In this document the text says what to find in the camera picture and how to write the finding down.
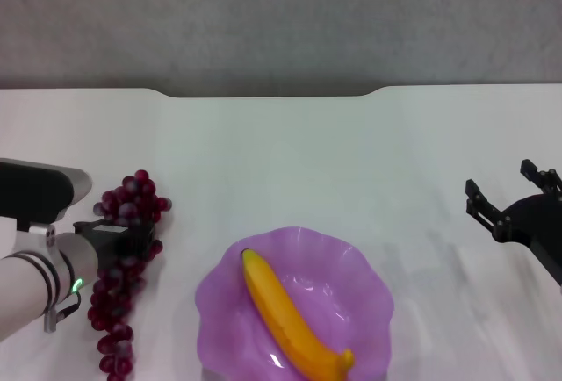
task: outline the green led light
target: green led light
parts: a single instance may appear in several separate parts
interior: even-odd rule
[[[72,286],[72,292],[76,293],[78,291],[78,289],[80,289],[82,287],[83,284],[84,284],[84,281],[81,278],[76,280],[74,282],[74,285]]]

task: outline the purple plate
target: purple plate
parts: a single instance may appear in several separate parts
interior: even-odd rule
[[[237,241],[195,293],[201,315],[198,355],[230,381],[301,381],[246,289],[240,253],[252,248],[271,265],[309,327],[332,350],[351,349],[349,381],[373,381],[390,363],[393,296],[349,243],[301,227]]]

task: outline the wavy-edged plate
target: wavy-edged plate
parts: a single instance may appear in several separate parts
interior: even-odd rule
[[[349,243],[302,227],[237,241],[199,284],[198,356],[229,381],[302,381],[249,296],[241,252],[271,265],[309,327],[332,350],[351,349],[349,381],[373,381],[388,370],[393,296]]]

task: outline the bunch of grapes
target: bunch of grapes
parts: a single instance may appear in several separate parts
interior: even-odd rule
[[[102,200],[94,205],[94,214],[115,226],[141,226],[158,223],[162,212],[172,208],[168,198],[156,195],[156,185],[146,170],[137,170],[134,176],[125,176],[120,186],[104,192]]]
[[[171,201],[158,198],[155,191],[147,171],[139,170],[123,179],[123,185],[116,190],[107,191],[102,202],[94,206],[94,213],[103,212],[105,220],[118,226],[156,223],[161,212],[171,208]],[[124,381],[133,371],[133,329],[126,320],[133,309],[133,298],[146,285],[143,271],[162,251],[163,244],[156,239],[146,261],[135,256],[122,257],[114,267],[97,273],[99,279],[94,283],[88,319],[96,331],[107,331],[97,343],[97,350],[104,355],[99,369],[108,374],[107,381]]]

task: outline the yellow banana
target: yellow banana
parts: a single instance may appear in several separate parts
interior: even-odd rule
[[[310,381],[345,381],[355,360],[319,341],[292,303],[270,265],[251,249],[242,251],[244,278],[250,296],[279,347]]]

